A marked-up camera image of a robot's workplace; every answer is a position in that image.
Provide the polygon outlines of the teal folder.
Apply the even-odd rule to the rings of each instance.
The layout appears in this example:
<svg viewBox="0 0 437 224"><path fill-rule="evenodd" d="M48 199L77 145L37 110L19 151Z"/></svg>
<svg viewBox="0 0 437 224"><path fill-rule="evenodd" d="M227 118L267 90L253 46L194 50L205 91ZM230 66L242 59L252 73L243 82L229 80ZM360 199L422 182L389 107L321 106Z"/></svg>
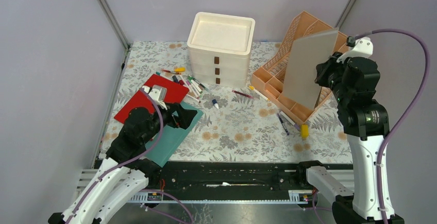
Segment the teal folder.
<svg viewBox="0 0 437 224"><path fill-rule="evenodd" d="M188 129L181 128L172 128L166 125L163 128L163 135L161 139L158 141L158 144L151 150L151 152L147 153L145 157L157 165L163 167L166 162L170 159L170 157L174 154L176 149L180 146L182 141L188 136L188 134L194 129L197 125L198 121L204 114L200 109L186 103L181 102L181 106L187 110L195 110L197 111L196 116L193 118Z"/></svg>

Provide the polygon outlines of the beige folder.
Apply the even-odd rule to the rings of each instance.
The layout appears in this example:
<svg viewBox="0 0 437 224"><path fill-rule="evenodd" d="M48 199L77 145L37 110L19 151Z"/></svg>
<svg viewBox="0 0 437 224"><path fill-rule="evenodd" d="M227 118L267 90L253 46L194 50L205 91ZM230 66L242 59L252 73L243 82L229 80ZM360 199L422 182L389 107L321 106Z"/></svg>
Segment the beige folder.
<svg viewBox="0 0 437 224"><path fill-rule="evenodd" d="M315 83L316 66L327 61L338 37L338 29L301 37L292 44L282 94L308 109L314 109L321 87Z"/></svg>

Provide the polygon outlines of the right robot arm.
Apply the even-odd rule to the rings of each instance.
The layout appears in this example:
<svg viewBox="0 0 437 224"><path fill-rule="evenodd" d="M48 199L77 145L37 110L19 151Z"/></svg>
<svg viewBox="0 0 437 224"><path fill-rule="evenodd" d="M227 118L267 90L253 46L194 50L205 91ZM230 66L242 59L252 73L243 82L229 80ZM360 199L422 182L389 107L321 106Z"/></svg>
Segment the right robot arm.
<svg viewBox="0 0 437 224"><path fill-rule="evenodd" d="M382 148L390 131L384 106L375 99L380 79L377 63L365 57L347 57L335 52L316 66L315 82L329 88L338 104L338 117L349 143L354 190L350 191L320 165L296 174L303 189L314 186L331 203L336 223L404 223L394 212L388 191L386 150Z"/></svg>

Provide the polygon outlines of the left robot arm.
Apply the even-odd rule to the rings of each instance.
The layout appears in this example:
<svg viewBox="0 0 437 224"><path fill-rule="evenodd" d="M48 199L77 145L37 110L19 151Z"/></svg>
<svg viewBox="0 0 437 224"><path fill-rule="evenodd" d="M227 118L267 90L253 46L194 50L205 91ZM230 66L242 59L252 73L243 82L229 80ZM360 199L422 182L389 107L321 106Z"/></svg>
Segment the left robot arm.
<svg viewBox="0 0 437 224"><path fill-rule="evenodd" d="M198 114L181 104L133 108L99 169L73 204L53 213L48 223L107 223L137 192L160 181L160 165L146 158L161 141L165 127L188 129Z"/></svg>

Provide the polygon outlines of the green capped marker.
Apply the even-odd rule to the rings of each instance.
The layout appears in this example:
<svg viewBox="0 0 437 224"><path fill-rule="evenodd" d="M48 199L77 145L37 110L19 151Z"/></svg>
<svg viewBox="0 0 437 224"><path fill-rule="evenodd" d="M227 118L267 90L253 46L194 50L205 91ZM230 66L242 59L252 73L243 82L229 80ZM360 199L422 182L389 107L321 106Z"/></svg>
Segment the green capped marker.
<svg viewBox="0 0 437 224"><path fill-rule="evenodd" d="M205 87L202 83L200 83L197 79L195 79L193 76L188 75L188 79L194 82L201 91L206 91L207 93L210 93L210 90L207 87Z"/></svg>

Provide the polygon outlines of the dark blue marker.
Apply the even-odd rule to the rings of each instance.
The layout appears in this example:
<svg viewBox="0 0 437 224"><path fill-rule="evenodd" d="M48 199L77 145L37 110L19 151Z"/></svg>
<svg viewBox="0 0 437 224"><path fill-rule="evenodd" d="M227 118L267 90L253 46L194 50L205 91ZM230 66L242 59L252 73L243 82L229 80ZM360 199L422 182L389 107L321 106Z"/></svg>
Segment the dark blue marker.
<svg viewBox="0 0 437 224"><path fill-rule="evenodd" d="M179 80L178 80L178 78L176 77L176 75L173 75L173 76L172 76L172 79L173 79L173 81L174 81L175 83L179 83Z"/></svg>

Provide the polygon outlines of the floral table mat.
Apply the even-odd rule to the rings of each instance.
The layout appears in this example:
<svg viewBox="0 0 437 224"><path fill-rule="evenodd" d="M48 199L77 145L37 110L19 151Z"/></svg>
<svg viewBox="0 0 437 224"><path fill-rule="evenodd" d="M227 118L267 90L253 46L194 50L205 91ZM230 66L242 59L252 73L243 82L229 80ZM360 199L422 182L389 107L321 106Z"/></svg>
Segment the floral table mat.
<svg viewBox="0 0 437 224"><path fill-rule="evenodd" d="M103 158L122 124L115 115L147 79L162 68L185 67L191 72L185 42L134 42L125 63L121 84L107 121L99 157ZM290 162L318 160L325 164L351 163L352 157L343 128L337 119L337 103L330 97L307 121L309 137L282 115L290 135L278 117L278 108L248 87L233 89L208 85L210 93L186 102L203 111L194 129L171 156L173 161ZM232 92L249 94L254 99ZM216 99L219 109L213 106Z"/></svg>

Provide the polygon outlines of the dark red pen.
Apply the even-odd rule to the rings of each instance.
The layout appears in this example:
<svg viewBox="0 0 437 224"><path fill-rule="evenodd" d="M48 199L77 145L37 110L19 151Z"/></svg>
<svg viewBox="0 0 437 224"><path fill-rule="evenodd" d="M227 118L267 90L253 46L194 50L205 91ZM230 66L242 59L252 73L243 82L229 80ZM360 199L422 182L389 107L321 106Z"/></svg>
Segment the dark red pen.
<svg viewBox="0 0 437 224"><path fill-rule="evenodd" d="M245 93L242 93L242 92L239 92L239 91L236 91L236 90L232 90L232 92L235 93L235 94L237 94L237 95L240 95L240 96L246 97L246 98L254 99L254 97L251 96L251 95L249 95L249 94L245 94Z"/></svg>

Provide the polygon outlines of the yellow eraser block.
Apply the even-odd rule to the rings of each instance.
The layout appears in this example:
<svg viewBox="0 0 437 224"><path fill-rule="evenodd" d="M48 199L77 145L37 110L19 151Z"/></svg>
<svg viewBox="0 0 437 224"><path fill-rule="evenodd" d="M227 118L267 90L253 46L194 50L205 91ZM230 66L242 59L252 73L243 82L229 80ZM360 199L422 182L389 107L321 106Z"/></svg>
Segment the yellow eraser block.
<svg viewBox="0 0 437 224"><path fill-rule="evenodd" d="M303 140L309 137L309 127L307 124L302 124L300 127L300 135Z"/></svg>

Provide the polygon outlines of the orange plastic file rack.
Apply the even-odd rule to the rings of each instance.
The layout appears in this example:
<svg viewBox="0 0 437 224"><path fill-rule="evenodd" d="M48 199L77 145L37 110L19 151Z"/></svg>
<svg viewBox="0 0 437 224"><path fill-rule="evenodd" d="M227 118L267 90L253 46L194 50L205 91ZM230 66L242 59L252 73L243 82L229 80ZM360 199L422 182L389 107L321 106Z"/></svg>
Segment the orange plastic file rack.
<svg viewBox="0 0 437 224"><path fill-rule="evenodd" d="M294 40L313 33L330 30L332 27L306 11L302 11L291 22L287 33L274 57L258 68L251 77L251 85L273 102L286 116L299 125L309 118L332 96L329 88L319 87L317 101L311 108L287 98L283 94L284 78Z"/></svg>

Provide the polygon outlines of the purple capped white marker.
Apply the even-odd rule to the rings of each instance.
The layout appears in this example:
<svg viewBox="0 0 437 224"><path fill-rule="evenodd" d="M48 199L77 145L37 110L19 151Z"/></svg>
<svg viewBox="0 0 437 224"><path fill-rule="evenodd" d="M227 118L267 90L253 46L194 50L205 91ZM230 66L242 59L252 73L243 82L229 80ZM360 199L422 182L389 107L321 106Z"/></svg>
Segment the purple capped white marker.
<svg viewBox="0 0 437 224"><path fill-rule="evenodd" d="M300 131L300 126L294 122L290 117L288 117L283 111L280 111L280 115L282 115L293 127L295 127L298 131Z"/></svg>

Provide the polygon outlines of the dark blue pen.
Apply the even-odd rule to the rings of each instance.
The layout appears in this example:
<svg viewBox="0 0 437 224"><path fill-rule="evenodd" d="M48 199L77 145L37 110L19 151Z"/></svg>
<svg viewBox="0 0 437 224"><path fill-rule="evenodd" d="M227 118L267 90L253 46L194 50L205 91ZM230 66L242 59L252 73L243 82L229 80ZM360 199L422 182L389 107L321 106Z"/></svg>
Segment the dark blue pen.
<svg viewBox="0 0 437 224"><path fill-rule="evenodd" d="M283 129L284 129L284 131L286 133L286 135L287 136L290 135L290 133L289 133L289 131L288 131L288 129L287 129L283 119L281 118L281 115L279 113L277 113L276 115L277 115L277 117L278 117L278 119L279 119L279 121L280 121L280 123L281 123L281 125L282 125L282 127L283 127Z"/></svg>

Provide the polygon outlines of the yellow capped white marker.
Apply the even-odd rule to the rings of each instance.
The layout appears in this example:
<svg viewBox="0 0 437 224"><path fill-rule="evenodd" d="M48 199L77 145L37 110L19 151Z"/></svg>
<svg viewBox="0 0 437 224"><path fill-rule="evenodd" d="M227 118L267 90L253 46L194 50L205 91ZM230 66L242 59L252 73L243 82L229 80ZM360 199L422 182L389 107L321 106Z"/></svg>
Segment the yellow capped white marker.
<svg viewBox="0 0 437 224"><path fill-rule="evenodd" d="M262 97L262 98L265 99L266 101L269 101L269 99L268 99L265 95L263 95L261 92L259 92L258 90L256 90L254 86L249 85L248 88L249 88L250 90L254 91L256 94L258 94L260 97Z"/></svg>

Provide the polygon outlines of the white three-drawer organizer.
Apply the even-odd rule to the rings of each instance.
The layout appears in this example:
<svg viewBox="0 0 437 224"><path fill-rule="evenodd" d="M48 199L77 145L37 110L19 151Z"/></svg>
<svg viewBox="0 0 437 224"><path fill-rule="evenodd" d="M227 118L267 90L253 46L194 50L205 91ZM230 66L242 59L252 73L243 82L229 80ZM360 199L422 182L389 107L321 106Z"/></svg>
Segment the white three-drawer organizer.
<svg viewBox="0 0 437 224"><path fill-rule="evenodd" d="M223 87L245 87L255 24L252 18L198 12L187 40L194 78Z"/></svg>

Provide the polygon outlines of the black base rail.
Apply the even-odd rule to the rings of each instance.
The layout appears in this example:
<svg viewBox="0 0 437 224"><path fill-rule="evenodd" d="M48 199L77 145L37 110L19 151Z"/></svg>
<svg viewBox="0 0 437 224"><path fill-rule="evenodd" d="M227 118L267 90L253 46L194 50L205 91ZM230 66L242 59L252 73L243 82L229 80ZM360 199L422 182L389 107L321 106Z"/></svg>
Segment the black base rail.
<svg viewBox="0 0 437 224"><path fill-rule="evenodd" d="M313 187L304 169L321 165L169 161L147 188L163 189L184 203L305 203Z"/></svg>

